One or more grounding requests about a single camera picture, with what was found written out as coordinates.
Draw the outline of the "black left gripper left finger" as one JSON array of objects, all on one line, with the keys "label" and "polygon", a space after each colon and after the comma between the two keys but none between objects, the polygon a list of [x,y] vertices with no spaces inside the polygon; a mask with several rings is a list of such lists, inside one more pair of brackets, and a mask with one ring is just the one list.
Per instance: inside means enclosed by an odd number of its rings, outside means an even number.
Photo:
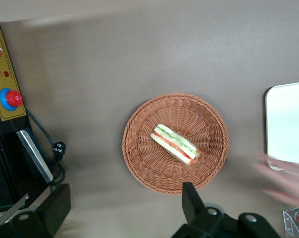
[{"label": "black left gripper left finger", "polygon": [[8,223],[8,238],[52,238],[71,210],[70,186],[56,188],[35,211],[16,215]]}]

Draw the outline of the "person's hand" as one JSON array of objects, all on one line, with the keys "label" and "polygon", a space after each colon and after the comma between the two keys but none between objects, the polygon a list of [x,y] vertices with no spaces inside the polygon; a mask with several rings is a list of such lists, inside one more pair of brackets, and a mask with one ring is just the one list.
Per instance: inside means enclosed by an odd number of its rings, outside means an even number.
[{"label": "person's hand", "polygon": [[281,190],[264,189],[263,192],[280,202],[299,207],[299,165],[269,157],[259,156],[262,162],[252,166]]}]

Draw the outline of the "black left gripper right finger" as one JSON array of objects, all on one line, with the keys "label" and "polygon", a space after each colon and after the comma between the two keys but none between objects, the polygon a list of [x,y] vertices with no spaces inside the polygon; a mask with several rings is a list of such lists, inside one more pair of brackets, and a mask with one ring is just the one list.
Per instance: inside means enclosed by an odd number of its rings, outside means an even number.
[{"label": "black left gripper right finger", "polygon": [[183,183],[182,208],[187,223],[173,235],[174,238],[237,238],[237,221],[214,206],[205,206],[195,187]]}]

